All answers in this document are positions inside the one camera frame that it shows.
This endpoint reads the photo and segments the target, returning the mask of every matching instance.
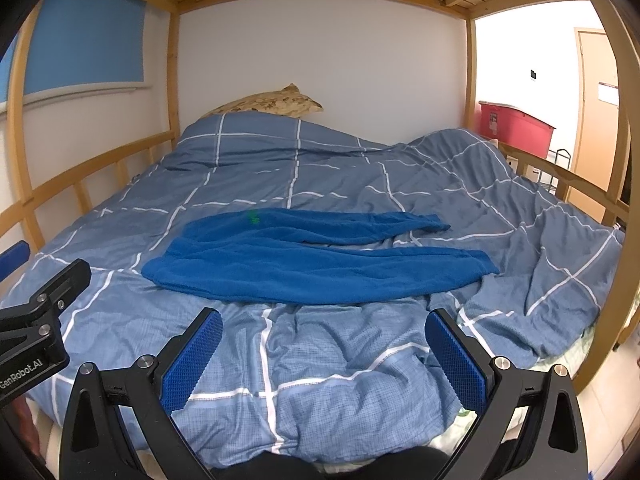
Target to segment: wooden door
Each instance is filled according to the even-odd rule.
[[[573,172],[607,189],[618,136],[618,72],[604,30],[576,29],[580,64],[580,112]],[[578,190],[568,201],[598,222],[604,207]]]

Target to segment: blue towel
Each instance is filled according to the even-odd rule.
[[[190,222],[142,275],[156,285],[209,300],[339,304],[453,290],[498,273],[483,251],[359,245],[402,233],[449,229],[436,215],[263,208]]]

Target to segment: wooden post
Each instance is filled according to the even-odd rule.
[[[466,20],[466,100],[464,127],[472,130],[476,117],[476,78],[478,72],[478,42],[476,41],[476,20]]]
[[[33,187],[31,186],[31,177],[27,165],[27,151],[24,145],[22,112],[24,108],[24,77],[27,70],[29,46],[41,6],[42,1],[35,6],[20,28],[9,76],[6,110],[7,152],[11,179],[14,193],[16,193],[18,200],[24,207],[22,228],[24,237],[27,238],[32,250],[39,250],[44,245],[44,236],[38,224],[33,205],[31,205]]]
[[[148,148],[147,150],[145,150],[145,153],[146,153],[146,163],[151,166],[156,161],[154,147],[152,146],[151,148]]]
[[[558,187],[556,187],[556,198],[558,200],[562,200],[566,202],[567,196],[569,195],[570,186],[564,181],[558,179]]]
[[[86,190],[86,186],[82,180],[74,183],[74,191],[76,192],[76,200],[78,207],[83,215],[86,215],[92,209],[91,198]]]
[[[166,100],[169,110],[169,129],[174,133],[171,147],[175,148],[180,137],[178,116],[178,33],[180,14],[173,12],[169,18],[169,37],[166,50]]]
[[[519,160],[518,167],[516,168],[516,175],[526,176],[527,171],[529,171],[529,165],[523,160]]]
[[[129,183],[129,170],[124,159],[116,162],[116,176],[118,177],[118,185],[120,188],[125,187]]]
[[[620,76],[620,97],[629,121],[632,158],[640,160],[640,62],[616,8],[609,0],[591,0],[616,56]],[[574,387],[580,393],[596,375],[613,345],[619,340],[633,300],[640,285],[640,164],[632,166],[631,204],[626,237],[618,268],[607,300],[595,326],[593,344],[574,377]]]

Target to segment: camouflage pillow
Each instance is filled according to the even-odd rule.
[[[219,106],[215,110],[204,114],[201,119],[213,114],[245,112],[248,110],[299,118],[313,112],[322,112],[322,106],[308,96],[301,94],[298,87],[292,83],[276,92],[249,95]]]

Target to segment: red storage bin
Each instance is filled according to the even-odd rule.
[[[480,135],[546,159],[555,128],[510,105],[480,101]]]

